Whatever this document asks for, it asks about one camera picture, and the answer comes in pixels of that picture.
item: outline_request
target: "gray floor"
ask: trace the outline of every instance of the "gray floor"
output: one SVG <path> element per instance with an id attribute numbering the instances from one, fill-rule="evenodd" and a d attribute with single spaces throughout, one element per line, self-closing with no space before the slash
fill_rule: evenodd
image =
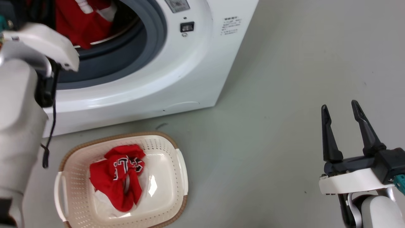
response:
<path id="1" fill-rule="evenodd" d="M 352 99 L 388 147 L 405 147 L 404 11 L 401 0 L 261 0 L 215 108 L 55 137 L 49 169 L 32 174 L 26 227 L 62 228 L 53 180 L 69 149 L 163 123 L 190 181 L 170 227 L 344 227 L 337 197 L 318 187 L 320 107 L 329 105 L 346 157 L 362 153 Z"/>

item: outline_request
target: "laundry basket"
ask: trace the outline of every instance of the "laundry basket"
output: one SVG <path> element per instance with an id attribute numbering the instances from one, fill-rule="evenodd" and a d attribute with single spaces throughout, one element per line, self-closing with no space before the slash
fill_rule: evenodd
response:
<path id="1" fill-rule="evenodd" d="M 139 145 L 146 154 L 142 159 L 149 177 L 145 194 L 131 211 L 105 214 L 89 181 L 90 164 L 104 159 L 112 148 L 130 144 Z M 161 228 L 180 217 L 187 195 L 183 155 L 160 132 L 113 136 L 73 148 L 60 164 L 54 189 L 58 215 L 68 228 Z"/>

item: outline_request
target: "washing machine drum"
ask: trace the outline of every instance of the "washing machine drum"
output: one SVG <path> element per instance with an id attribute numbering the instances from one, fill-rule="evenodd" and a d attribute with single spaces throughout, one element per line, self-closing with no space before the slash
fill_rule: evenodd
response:
<path id="1" fill-rule="evenodd" d="M 60 73 L 58 90 L 111 82 L 147 65 L 166 39 L 166 20 L 155 0 L 117 0 L 112 36 L 76 49 L 79 71 Z"/>

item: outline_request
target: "teal connector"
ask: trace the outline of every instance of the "teal connector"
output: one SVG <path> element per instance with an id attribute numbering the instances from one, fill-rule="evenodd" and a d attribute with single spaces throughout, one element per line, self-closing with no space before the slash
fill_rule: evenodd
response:
<path id="1" fill-rule="evenodd" d="M 9 26 L 7 25 L 7 20 L 2 15 L 0 15 L 0 33 L 8 28 Z"/>
<path id="2" fill-rule="evenodd" d="M 405 175 L 400 174 L 394 177 L 395 187 L 405 195 Z"/>

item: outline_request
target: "white washing machine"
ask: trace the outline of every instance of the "white washing machine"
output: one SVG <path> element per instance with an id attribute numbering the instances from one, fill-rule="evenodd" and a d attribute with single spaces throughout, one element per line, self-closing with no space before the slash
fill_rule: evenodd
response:
<path id="1" fill-rule="evenodd" d="M 258 0 L 121 3 L 141 23 L 79 50 L 79 73 L 60 77 L 54 135 L 214 106 Z"/>

